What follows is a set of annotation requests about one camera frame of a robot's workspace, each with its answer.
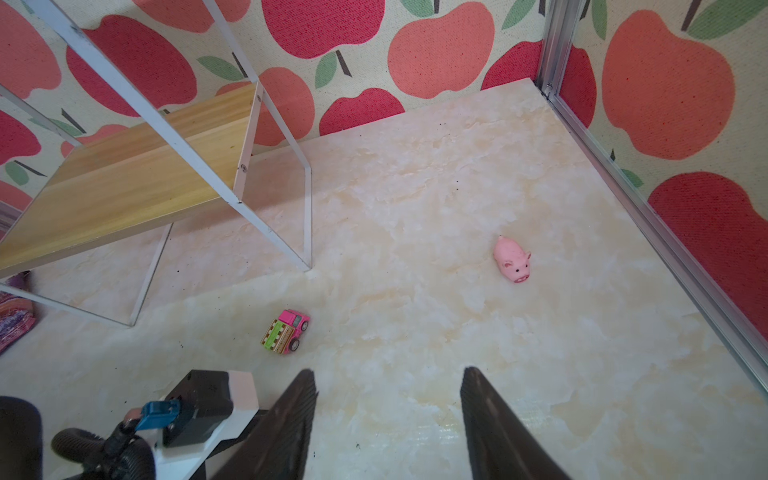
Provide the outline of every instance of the pink toy pig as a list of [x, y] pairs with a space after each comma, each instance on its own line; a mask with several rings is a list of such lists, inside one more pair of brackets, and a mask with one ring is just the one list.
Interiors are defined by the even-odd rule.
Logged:
[[498, 236], [496, 247], [493, 249], [493, 257], [496, 259], [502, 275], [515, 283], [523, 283], [531, 275], [531, 269], [528, 267], [531, 252], [526, 253], [511, 238]]

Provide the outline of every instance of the wall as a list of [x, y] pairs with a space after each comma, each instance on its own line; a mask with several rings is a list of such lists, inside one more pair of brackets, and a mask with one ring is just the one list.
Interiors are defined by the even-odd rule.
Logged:
[[765, 0], [587, 2], [561, 96], [768, 337]]
[[[217, 2], [299, 139], [535, 78], [546, 12], [544, 0]], [[59, 5], [160, 111], [243, 82], [201, 0]], [[0, 84], [80, 141], [141, 122], [22, 0], [0, 0], [0, 45]], [[25, 207], [71, 146], [41, 141], [50, 132], [5, 99], [0, 110], [0, 130], [14, 132], [0, 134], [0, 202]], [[254, 140], [256, 151], [284, 142], [266, 111]]]

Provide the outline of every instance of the toy car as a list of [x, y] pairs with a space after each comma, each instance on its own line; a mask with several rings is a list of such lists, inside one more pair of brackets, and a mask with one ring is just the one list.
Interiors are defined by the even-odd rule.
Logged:
[[299, 337], [309, 325], [309, 315], [295, 310], [283, 310], [277, 320], [272, 322], [261, 344], [271, 352], [296, 352], [299, 348]]

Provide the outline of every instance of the wooden shelf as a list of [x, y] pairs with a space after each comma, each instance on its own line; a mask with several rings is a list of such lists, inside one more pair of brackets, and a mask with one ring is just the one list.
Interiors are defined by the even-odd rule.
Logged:
[[[166, 116], [230, 188], [255, 89], [251, 84]], [[224, 204], [160, 135], [141, 124], [67, 157], [0, 243], [0, 277]]]

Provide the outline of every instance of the marble floor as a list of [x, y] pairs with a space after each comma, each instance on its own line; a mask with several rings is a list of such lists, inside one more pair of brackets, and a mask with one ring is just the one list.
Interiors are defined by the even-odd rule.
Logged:
[[[252, 372], [268, 408], [309, 367], [305, 478], [470, 478], [474, 365], [573, 478], [764, 478], [763, 397], [529, 80], [303, 147], [310, 272], [211, 212], [174, 225], [133, 329], [42, 310], [0, 356], [46, 442], [109, 433], [192, 368]], [[247, 202], [301, 251], [295, 157], [251, 172]], [[125, 321], [161, 231], [39, 268], [35, 291]], [[498, 272], [499, 234], [532, 251], [528, 281]], [[277, 356], [260, 340], [284, 308], [313, 324]], [[46, 478], [77, 471], [46, 445]]]

